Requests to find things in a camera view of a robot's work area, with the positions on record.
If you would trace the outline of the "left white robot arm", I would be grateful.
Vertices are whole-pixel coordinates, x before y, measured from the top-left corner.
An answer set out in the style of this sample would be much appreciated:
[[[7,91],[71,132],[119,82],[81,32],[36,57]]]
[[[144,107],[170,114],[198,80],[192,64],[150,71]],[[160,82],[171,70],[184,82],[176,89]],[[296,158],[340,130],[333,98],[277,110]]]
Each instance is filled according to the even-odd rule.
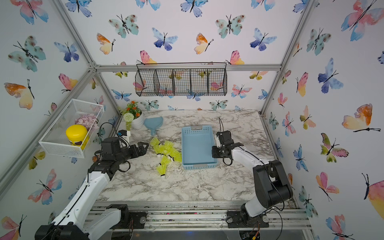
[[[124,142],[119,137],[102,141],[101,150],[95,153],[98,160],[88,169],[80,189],[51,224],[38,228],[36,240],[98,240],[111,229],[133,228],[134,219],[126,204],[109,205],[89,226],[85,226],[91,208],[116,172],[121,171],[120,166],[144,156],[149,147],[144,142],[121,147],[120,143]]]

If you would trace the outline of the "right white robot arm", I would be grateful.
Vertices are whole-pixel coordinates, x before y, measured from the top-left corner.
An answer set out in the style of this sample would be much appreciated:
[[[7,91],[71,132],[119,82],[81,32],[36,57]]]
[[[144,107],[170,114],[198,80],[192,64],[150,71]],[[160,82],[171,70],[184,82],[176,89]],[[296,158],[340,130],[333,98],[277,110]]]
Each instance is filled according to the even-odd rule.
[[[283,164],[278,160],[267,161],[248,151],[232,139],[230,131],[216,133],[217,145],[212,147],[214,158],[230,159],[253,172],[256,195],[241,206],[237,215],[228,214],[229,227],[267,226],[263,217],[275,205],[284,204],[293,197]]]

